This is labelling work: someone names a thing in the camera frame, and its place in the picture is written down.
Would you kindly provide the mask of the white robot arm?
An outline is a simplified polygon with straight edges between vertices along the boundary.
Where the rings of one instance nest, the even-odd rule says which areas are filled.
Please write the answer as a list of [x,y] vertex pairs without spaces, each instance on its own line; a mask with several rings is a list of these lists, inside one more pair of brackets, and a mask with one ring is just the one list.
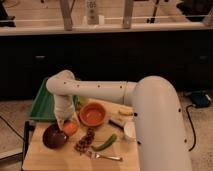
[[71,95],[131,106],[139,171],[192,171],[180,101],[168,80],[147,76],[138,82],[81,81],[63,70],[48,78],[46,88],[54,96],[58,121],[68,111]]

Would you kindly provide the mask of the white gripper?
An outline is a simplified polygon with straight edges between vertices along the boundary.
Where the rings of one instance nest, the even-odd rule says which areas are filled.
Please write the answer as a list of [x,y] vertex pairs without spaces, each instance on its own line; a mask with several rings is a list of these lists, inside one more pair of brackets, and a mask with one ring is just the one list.
[[63,129],[64,122],[75,120],[75,105],[71,95],[54,96],[54,115],[59,129]]

